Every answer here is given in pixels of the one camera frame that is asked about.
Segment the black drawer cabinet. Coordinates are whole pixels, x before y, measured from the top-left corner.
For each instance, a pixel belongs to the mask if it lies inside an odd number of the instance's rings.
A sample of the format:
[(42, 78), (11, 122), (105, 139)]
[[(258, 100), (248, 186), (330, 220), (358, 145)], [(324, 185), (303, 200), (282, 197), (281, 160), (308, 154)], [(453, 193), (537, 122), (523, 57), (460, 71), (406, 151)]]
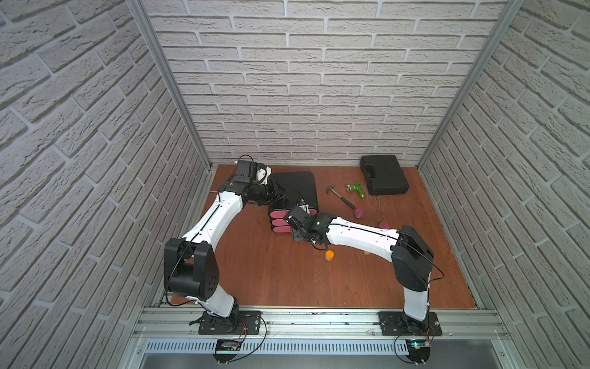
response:
[(268, 206), (268, 215), (276, 210), (290, 210), (297, 204), (304, 203), (310, 209), (319, 212), (315, 177), (312, 172), (280, 172), (270, 175), (287, 191), (284, 198)]

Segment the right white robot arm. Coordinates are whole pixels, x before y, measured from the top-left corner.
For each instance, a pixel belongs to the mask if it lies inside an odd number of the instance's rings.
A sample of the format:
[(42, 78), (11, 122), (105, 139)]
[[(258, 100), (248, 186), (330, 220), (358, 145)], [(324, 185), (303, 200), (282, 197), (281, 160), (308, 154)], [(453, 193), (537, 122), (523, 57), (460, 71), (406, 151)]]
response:
[(427, 319), (434, 253), (414, 228), (373, 228), (327, 213), (312, 215), (299, 207), (289, 210), (284, 221), (303, 241), (314, 246), (347, 246), (389, 261), (403, 287), (404, 314), (410, 321)]

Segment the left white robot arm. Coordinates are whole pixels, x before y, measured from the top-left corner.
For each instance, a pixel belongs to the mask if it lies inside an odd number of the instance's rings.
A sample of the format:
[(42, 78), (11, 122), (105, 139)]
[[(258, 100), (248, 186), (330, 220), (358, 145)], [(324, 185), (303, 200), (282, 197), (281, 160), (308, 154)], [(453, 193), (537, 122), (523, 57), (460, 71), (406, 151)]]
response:
[(237, 303), (220, 286), (216, 246), (246, 204), (272, 204), (285, 192), (271, 180), (266, 184), (227, 181), (219, 187), (203, 218), (185, 235), (169, 239), (164, 246), (166, 292), (198, 303), (210, 315), (232, 316)]

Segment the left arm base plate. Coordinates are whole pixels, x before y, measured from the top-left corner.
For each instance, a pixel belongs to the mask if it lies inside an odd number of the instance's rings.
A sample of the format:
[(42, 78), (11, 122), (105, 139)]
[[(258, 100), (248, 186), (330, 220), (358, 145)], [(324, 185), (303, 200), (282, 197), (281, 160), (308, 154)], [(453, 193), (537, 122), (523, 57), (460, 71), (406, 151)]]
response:
[(258, 335), (261, 312), (254, 310), (234, 311), (227, 318), (219, 318), (204, 312), (195, 321), (200, 335)]

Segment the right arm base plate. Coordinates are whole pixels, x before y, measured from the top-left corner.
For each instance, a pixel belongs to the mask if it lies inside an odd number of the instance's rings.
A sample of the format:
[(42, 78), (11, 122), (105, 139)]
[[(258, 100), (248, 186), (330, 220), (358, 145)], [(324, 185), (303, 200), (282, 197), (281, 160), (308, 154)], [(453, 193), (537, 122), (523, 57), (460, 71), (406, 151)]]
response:
[(442, 336), (439, 319), (433, 311), (424, 321), (410, 318), (403, 311), (381, 311), (377, 313), (383, 336)]

